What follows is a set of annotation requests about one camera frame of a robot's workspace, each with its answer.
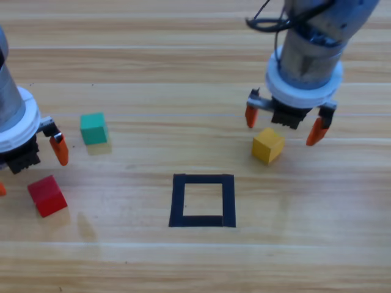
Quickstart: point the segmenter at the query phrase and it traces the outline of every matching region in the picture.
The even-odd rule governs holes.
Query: cube
[[[27,189],[43,218],[68,206],[53,176],[30,184]]]
[[[266,128],[254,137],[252,155],[269,164],[282,152],[284,143],[284,137],[276,134],[273,129]]]
[[[0,197],[3,197],[5,195],[7,195],[7,190],[5,189],[3,183],[0,182]]]
[[[86,145],[108,142],[108,127],[103,113],[81,115],[80,131]]]

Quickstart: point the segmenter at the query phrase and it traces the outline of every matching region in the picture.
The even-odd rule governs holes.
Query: black square outline
[[[183,215],[185,185],[222,184],[222,215]],[[169,227],[236,227],[234,176],[174,174]]]

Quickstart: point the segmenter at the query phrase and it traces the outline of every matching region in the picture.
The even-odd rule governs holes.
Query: metal cylinder
[[[289,19],[331,0],[285,0]],[[291,28],[280,57],[282,79],[299,89],[325,85],[350,38],[365,24],[379,0],[334,0],[325,12]]]
[[[0,27],[0,50],[4,61],[8,56],[8,44],[3,30]],[[12,79],[5,63],[0,65],[0,132],[14,127],[26,111],[19,90]]]
[[[280,57],[280,75],[298,89],[322,87],[329,82],[345,46],[316,45],[290,29]]]

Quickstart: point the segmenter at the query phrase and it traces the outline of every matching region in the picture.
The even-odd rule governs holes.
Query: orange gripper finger
[[[65,143],[65,137],[62,138],[62,140],[57,143],[54,137],[50,138],[50,144],[53,148],[54,153],[56,154],[59,162],[61,165],[66,166],[68,164],[68,146]]]
[[[7,191],[6,191],[3,183],[0,182],[0,197],[3,197],[5,195],[7,195]]]
[[[257,121],[257,116],[258,116],[258,109],[251,106],[247,106],[246,120],[247,120],[248,127],[253,128],[255,126],[255,122]]]
[[[322,128],[322,118],[316,119],[315,123],[312,126],[310,135],[307,138],[307,145],[312,147],[313,145],[318,143],[326,135],[327,130],[329,129]]]

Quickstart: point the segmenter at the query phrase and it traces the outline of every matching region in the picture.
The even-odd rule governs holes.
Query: wooden table
[[[61,167],[39,135],[40,165],[0,172],[0,292],[391,292],[391,1],[346,50],[315,147],[315,111],[246,126],[273,44],[244,24],[256,2],[0,2],[13,77],[70,147]],[[100,111],[111,142],[86,148],[80,115]],[[286,137],[269,167],[250,155],[265,127]],[[169,228],[174,173],[234,174],[237,228]],[[42,219],[26,186],[49,175],[69,207]],[[221,188],[186,187],[185,205],[221,214]]]

